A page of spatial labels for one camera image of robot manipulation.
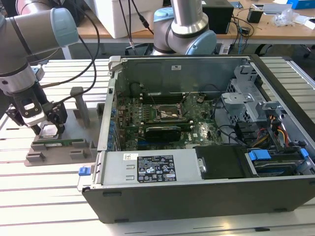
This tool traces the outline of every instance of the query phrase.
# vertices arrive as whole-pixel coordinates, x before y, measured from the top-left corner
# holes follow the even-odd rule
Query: power supply label
[[[172,155],[138,156],[137,168],[139,183],[176,181]]]

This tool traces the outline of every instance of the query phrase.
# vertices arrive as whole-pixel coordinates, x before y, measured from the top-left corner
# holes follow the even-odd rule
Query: motherboard
[[[187,149],[221,145],[212,120],[213,101],[201,94],[186,97],[118,97],[121,149]]]

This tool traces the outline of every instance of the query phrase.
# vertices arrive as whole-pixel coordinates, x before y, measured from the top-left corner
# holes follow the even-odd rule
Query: yellow wire
[[[285,145],[285,134],[284,134],[284,132],[283,132],[282,130],[280,130],[280,129],[277,129],[277,131],[280,132],[280,133],[282,133],[282,135],[283,135],[283,141],[284,141],[284,145]]]
[[[253,145],[253,147],[254,147],[254,146],[257,146],[258,144],[260,144],[260,143],[262,143],[262,142],[264,142],[268,137],[269,137],[269,135],[266,135],[266,136],[263,137],[261,140],[259,140],[257,143],[255,143],[255,144]]]

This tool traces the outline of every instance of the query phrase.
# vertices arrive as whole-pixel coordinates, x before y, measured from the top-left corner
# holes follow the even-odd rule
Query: cable
[[[133,6],[134,6],[134,9],[136,10],[136,12],[137,12],[137,14],[138,14],[138,16],[139,16],[139,19],[140,19],[140,21],[142,22],[144,28],[148,29],[148,30],[151,32],[151,34],[154,35],[153,31],[150,29],[150,25],[149,25],[148,21],[147,21],[147,20],[143,17],[143,15],[141,15],[140,12],[138,11],[138,8],[137,8],[136,4],[134,3],[134,0],[131,0],[131,1],[132,1],[132,4],[133,4]]]
[[[80,38],[80,40],[81,40],[83,46],[86,48],[86,50],[89,52],[90,56],[92,57],[92,54],[91,54],[91,52],[90,52],[88,46],[86,45],[86,43],[83,41],[83,39],[81,38],[81,36],[79,36],[79,38]],[[94,79],[93,79],[92,85],[91,85],[88,89],[86,89],[86,90],[84,90],[84,91],[82,91],[82,92],[79,92],[79,93],[77,93],[77,94],[75,94],[75,95],[68,96],[68,97],[62,99],[61,101],[59,101],[59,102],[57,102],[57,103],[55,103],[55,104],[63,103],[63,102],[65,102],[65,101],[67,101],[67,100],[69,100],[69,99],[71,99],[71,98],[74,98],[74,97],[76,97],[76,96],[80,96],[80,95],[82,95],[82,94],[87,93],[88,91],[90,91],[90,90],[94,87],[94,85],[95,85],[95,83],[96,83],[96,79],[97,79],[97,69],[96,69],[96,66],[95,66],[95,61],[93,61],[93,68],[94,68]]]
[[[222,93],[222,91],[221,91],[220,89],[218,89],[218,87],[215,86],[214,84],[205,84],[205,85],[201,88],[200,92],[202,92],[202,91],[203,91],[207,86],[209,86],[209,85],[215,87],[218,92]]]
[[[130,5],[130,0],[128,0],[128,9],[129,9],[129,33],[130,33],[130,37],[132,40],[132,35],[131,35],[131,5]]]
[[[123,19],[124,19],[124,23],[125,23],[125,28],[127,30],[127,34],[128,34],[128,38],[129,38],[129,44],[134,52],[135,55],[138,55],[137,52],[136,52],[136,49],[134,47],[134,43],[132,41],[132,37],[131,37],[131,32],[129,31],[128,29],[128,26],[127,26],[127,21],[126,21],[126,17],[125,17],[125,12],[124,12],[124,8],[123,8],[123,4],[122,4],[122,0],[118,0],[119,1],[119,5],[120,5],[120,9],[122,11],[122,14],[123,14]]]
[[[99,36],[99,31],[98,31],[98,28],[95,24],[95,22],[92,20],[92,18],[87,14],[85,13],[84,10],[82,10],[80,7],[78,7],[74,2],[72,1],[69,1],[75,8],[77,8],[78,11],[80,11],[82,14],[84,14],[89,20],[90,22],[92,23],[93,27],[95,28],[95,31],[96,31],[96,34],[97,34],[97,50],[96,50],[96,53],[95,53],[95,56],[94,57],[91,57],[92,61],[91,63],[81,72],[79,73],[78,75],[74,76],[73,78],[71,79],[68,79],[68,80],[65,80],[65,81],[62,81],[62,82],[56,82],[56,83],[51,83],[51,84],[47,84],[47,85],[42,85],[42,88],[50,88],[50,87],[54,87],[54,86],[58,86],[58,85],[62,85],[62,84],[66,84],[68,82],[71,82],[77,78],[79,78],[80,76],[82,76],[85,72],[87,72],[89,70],[89,68],[93,65],[93,63],[95,62],[96,60],[96,57],[99,53],[99,49],[100,49],[100,36]]]
[[[40,63],[44,60],[49,60],[52,56],[54,56],[57,52],[59,51],[59,49],[56,49],[51,55],[45,57],[44,59],[40,59],[40,60],[36,60],[36,61],[31,61],[31,63]]]
[[[243,9],[243,10],[240,10],[240,11],[236,14],[236,17],[238,17],[238,15],[240,14],[240,12],[246,11],[246,10],[250,10],[250,9],[251,9],[251,7],[250,7],[250,8]]]
[[[97,34],[97,50],[96,50],[96,54],[95,54],[94,58],[93,58],[93,56],[92,56],[92,54],[91,54],[91,52],[90,52],[88,46],[86,45],[86,43],[83,41],[83,39],[81,38],[81,36],[79,36],[79,39],[81,40],[83,46],[86,48],[86,50],[88,51],[88,53],[89,53],[89,55],[90,55],[90,57],[91,57],[91,59],[92,59],[91,63],[92,63],[93,68],[94,68],[94,80],[93,80],[92,85],[91,85],[88,89],[84,90],[83,92],[77,93],[77,94],[75,94],[75,95],[68,96],[68,97],[62,99],[61,101],[59,101],[59,102],[57,102],[57,103],[55,103],[55,104],[65,102],[65,101],[67,101],[67,100],[69,100],[69,99],[71,99],[71,98],[73,98],[73,97],[76,97],[76,96],[82,95],[82,94],[84,94],[84,93],[87,93],[88,91],[90,91],[90,90],[94,87],[94,85],[95,85],[95,83],[96,83],[96,79],[97,79],[97,69],[96,69],[96,66],[95,66],[95,60],[96,60],[96,57],[97,57],[97,55],[98,55],[99,48],[100,48],[100,36],[99,36],[98,28],[97,28],[96,24],[94,23],[94,21],[91,19],[91,17],[88,16],[88,15],[84,12],[84,10],[82,10],[80,7],[78,7],[74,2],[72,2],[72,1],[69,1],[69,2],[70,2],[75,8],[77,8],[78,11],[80,11],[82,14],[84,14],[84,15],[91,21],[92,25],[93,25],[94,28],[95,28],[96,34]]]
[[[240,40],[238,41],[238,43],[240,44],[240,42],[241,42],[241,45],[242,45],[242,28],[240,28],[240,31],[241,31],[241,37],[240,37]],[[241,47],[242,46],[238,45],[238,54],[241,53]]]
[[[251,28],[252,28],[252,33],[250,35],[248,35],[248,37],[251,37],[253,36],[254,32],[255,32],[255,28],[254,26],[252,26],[252,24],[248,23],[247,21],[243,20],[243,19],[240,19],[240,18],[237,18],[237,17],[233,17],[234,19],[237,19],[238,21],[243,21],[245,22],[246,24],[248,24]]]
[[[216,116],[216,109],[217,109],[217,106],[218,106],[218,103],[219,103],[219,102],[220,102],[220,99],[217,100],[216,105],[215,105],[215,107],[214,107],[214,109],[213,109],[213,123],[214,123],[215,126],[217,126],[217,122],[216,122],[215,116]],[[237,142],[238,144],[240,144],[240,145],[242,145],[242,146],[244,146],[244,147],[246,147],[246,148],[250,147],[249,145],[243,143],[241,140],[239,140],[239,139],[237,139],[237,138],[234,138],[233,136],[231,136],[231,135],[225,133],[225,132],[221,129],[221,126],[218,127],[218,129],[221,131],[222,134],[224,134],[224,135],[230,137],[231,139],[233,139],[233,140],[234,140],[235,142]]]

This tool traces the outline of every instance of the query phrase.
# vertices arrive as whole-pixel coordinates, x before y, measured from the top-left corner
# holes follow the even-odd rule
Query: green circuit board
[[[183,104],[142,104],[140,99],[119,97],[118,110],[122,150],[185,149],[195,146],[221,145],[218,128],[211,119],[212,101],[197,102],[190,95]],[[154,126],[176,126],[182,129],[177,142],[147,142],[145,130]]]

